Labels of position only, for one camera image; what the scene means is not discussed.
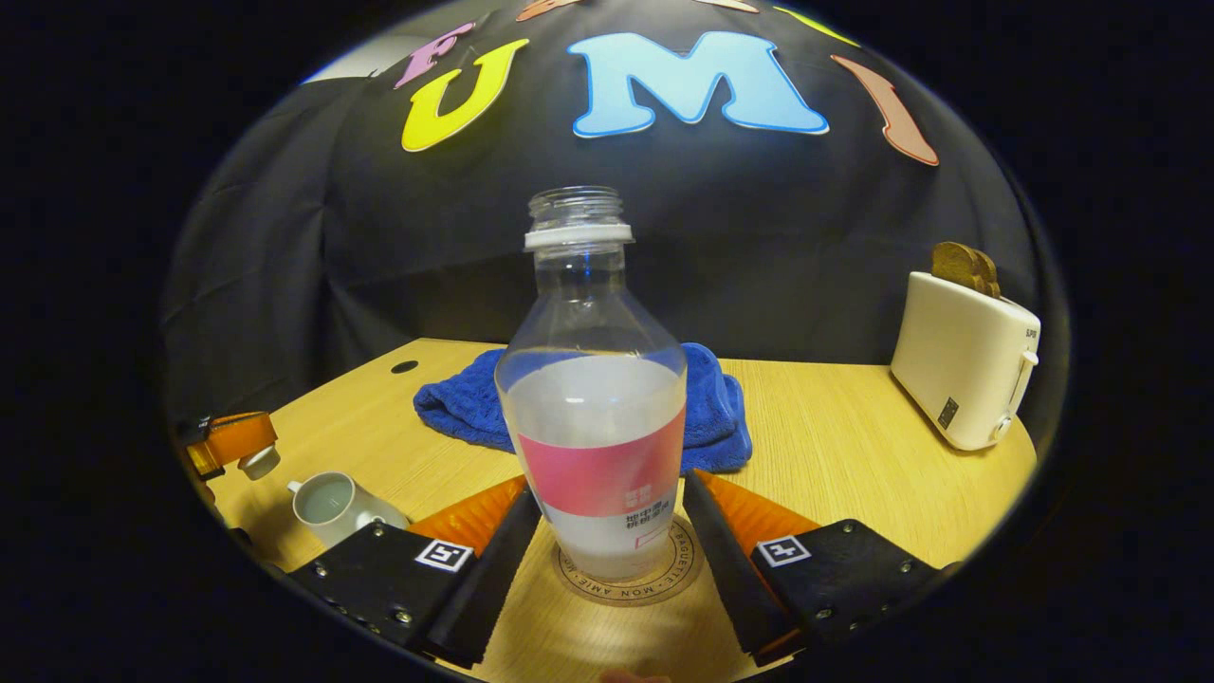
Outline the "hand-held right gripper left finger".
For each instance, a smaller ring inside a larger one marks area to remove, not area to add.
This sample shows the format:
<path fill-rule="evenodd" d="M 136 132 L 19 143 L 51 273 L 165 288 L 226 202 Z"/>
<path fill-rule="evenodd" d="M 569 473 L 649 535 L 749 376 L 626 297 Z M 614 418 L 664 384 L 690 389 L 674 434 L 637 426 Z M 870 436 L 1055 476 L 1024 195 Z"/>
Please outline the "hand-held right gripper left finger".
<path fill-rule="evenodd" d="M 371 522 L 289 576 L 395 647 L 483 662 L 541 510 L 524 476 L 398 528 Z"/>

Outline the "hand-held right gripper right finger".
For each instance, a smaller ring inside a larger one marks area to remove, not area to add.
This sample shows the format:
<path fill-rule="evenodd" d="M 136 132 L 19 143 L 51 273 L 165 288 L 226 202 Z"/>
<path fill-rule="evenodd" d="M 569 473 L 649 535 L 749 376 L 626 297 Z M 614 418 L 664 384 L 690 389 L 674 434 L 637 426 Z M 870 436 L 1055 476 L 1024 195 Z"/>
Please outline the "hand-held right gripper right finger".
<path fill-rule="evenodd" d="M 858 639 L 959 570 L 857 519 L 823 525 L 703 469 L 685 477 L 682 505 L 734 636 L 760 666 Z"/>

